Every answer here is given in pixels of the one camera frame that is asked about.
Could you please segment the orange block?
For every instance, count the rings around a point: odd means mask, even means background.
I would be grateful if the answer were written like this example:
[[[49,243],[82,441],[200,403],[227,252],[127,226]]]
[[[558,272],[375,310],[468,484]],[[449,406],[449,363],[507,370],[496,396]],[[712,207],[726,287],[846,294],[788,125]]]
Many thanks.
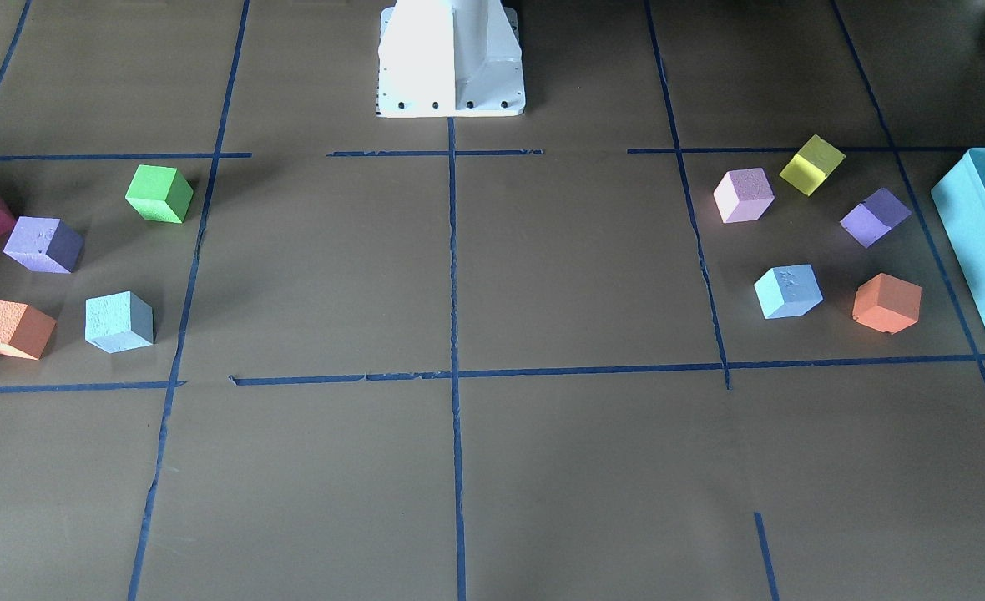
[[[856,289],[852,319],[872,330],[896,334],[920,319],[922,288],[881,273]]]
[[[55,320],[38,308],[0,300],[0,355],[38,361],[54,328]]]

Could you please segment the purple block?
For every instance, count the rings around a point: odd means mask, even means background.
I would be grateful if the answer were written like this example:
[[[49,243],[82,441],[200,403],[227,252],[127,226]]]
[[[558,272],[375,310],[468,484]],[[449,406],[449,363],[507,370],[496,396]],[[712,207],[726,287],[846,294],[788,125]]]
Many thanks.
[[[83,237],[58,218],[22,216],[3,252],[30,271],[68,274],[76,270]]]
[[[864,248],[870,248],[901,222],[912,210],[888,188],[879,188],[840,220],[841,227]]]

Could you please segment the green block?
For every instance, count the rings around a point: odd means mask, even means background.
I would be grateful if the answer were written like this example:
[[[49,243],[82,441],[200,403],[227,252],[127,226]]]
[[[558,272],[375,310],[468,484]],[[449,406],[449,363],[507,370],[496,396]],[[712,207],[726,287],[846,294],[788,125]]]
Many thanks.
[[[145,220],[182,224],[194,190],[179,169],[139,164],[124,198]]]

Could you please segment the yellow block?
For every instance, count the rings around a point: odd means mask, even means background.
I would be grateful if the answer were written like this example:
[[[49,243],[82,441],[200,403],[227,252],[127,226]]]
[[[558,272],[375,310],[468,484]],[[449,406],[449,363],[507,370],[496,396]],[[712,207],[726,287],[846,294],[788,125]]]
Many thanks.
[[[813,134],[802,145],[789,164],[780,172],[780,178],[790,183],[799,193],[810,197],[830,174],[845,160],[845,154],[829,144],[818,134]]]

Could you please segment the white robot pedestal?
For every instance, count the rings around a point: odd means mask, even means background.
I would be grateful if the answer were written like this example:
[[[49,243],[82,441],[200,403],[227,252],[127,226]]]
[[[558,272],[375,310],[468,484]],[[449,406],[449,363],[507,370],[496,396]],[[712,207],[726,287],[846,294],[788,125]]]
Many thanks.
[[[376,114],[501,118],[526,108],[514,8],[500,1],[397,1],[381,12]]]

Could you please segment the pink block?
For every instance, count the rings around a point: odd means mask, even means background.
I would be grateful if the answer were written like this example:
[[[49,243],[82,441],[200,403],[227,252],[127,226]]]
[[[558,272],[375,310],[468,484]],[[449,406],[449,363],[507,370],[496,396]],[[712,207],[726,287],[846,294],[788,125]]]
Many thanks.
[[[775,200],[763,168],[726,171],[713,196],[723,224],[759,220]]]

